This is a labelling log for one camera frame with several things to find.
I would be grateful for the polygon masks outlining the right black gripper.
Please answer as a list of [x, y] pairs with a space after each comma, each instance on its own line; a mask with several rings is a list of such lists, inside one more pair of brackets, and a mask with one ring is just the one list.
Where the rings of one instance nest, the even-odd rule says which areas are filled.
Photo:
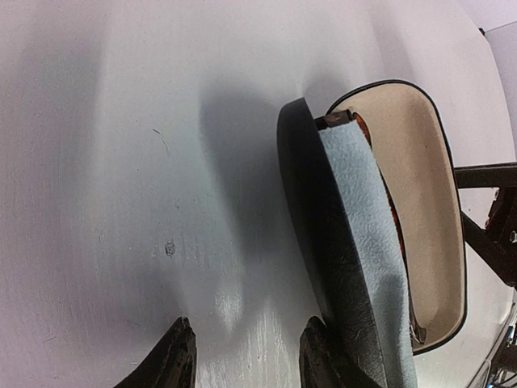
[[456, 186], [498, 188], [482, 229], [461, 213], [464, 240], [507, 286], [516, 286], [517, 162], [455, 167]]

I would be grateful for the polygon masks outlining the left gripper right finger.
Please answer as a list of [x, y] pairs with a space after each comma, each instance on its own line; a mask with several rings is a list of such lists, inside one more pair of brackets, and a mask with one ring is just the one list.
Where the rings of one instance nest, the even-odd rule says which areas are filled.
[[300, 337], [301, 387], [363, 387], [356, 368], [334, 346], [334, 339], [319, 317], [307, 322]]

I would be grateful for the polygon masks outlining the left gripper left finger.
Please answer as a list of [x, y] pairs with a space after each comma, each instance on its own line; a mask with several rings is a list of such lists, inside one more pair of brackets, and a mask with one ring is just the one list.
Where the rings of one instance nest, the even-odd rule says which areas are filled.
[[196, 335], [186, 316], [177, 318], [145, 359], [115, 388], [194, 388]]

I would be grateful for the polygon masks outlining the tortoiseshell sunglasses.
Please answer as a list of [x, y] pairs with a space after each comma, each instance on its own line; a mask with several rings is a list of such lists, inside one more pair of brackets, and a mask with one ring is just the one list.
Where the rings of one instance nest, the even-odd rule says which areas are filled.
[[[342, 124], [348, 124], [351, 122], [355, 122], [361, 132], [363, 133], [364, 137], [366, 138], [370, 148], [372, 148], [372, 139], [371, 135], [368, 129], [368, 126], [364, 119], [360, 116], [357, 112], [352, 112], [349, 109], [346, 109], [344, 111], [335, 112], [335, 113], [329, 113], [325, 116], [318, 117], [314, 120], [317, 130], [323, 131], [326, 129], [338, 127]], [[405, 271], [406, 271], [406, 279], [407, 279], [407, 285], [408, 285], [408, 298], [409, 298], [409, 313], [410, 313], [410, 335], [412, 338], [412, 341], [416, 344], [424, 345], [427, 339], [427, 330], [424, 327], [421, 327], [418, 323], [418, 319], [416, 317], [416, 313], [414, 311], [414, 304], [413, 304], [413, 298], [411, 295], [411, 289], [410, 289], [410, 277], [409, 277], [409, 267], [407, 263], [407, 254], [406, 254], [406, 245], [404, 241], [404, 236], [402, 233], [401, 223], [399, 216], [397, 214], [397, 210], [395, 207], [395, 204], [393, 202], [393, 198], [391, 196], [391, 193], [389, 191], [389, 188], [385, 182], [385, 178], [382, 175], [380, 171], [380, 177], [382, 178], [383, 185], [385, 187], [385, 192], [388, 198], [389, 207], [391, 214], [393, 216], [394, 225], [396, 226], [397, 230], [397, 237], [398, 242], [401, 249], [401, 256], [403, 258]]]

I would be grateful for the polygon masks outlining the black glasses case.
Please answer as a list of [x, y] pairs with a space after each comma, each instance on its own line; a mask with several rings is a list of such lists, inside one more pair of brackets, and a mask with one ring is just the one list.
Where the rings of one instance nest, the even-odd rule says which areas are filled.
[[[456, 336], [467, 313], [467, 271], [460, 200], [442, 120], [431, 97], [402, 80], [362, 86], [328, 110], [357, 112], [385, 178], [406, 245], [414, 311], [427, 330], [412, 341], [416, 387], [430, 387], [427, 367]], [[380, 337], [338, 185], [305, 99], [281, 108], [277, 150], [288, 210], [334, 346], [363, 387], [390, 387]]]

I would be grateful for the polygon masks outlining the blue cleaning cloth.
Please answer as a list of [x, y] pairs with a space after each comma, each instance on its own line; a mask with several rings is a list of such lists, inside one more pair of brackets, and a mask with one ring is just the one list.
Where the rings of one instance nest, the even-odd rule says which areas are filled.
[[319, 133], [364, 270], [390, 387], [416, 387], [410, 338], [409, 288], [389, 199], [359, 125]]

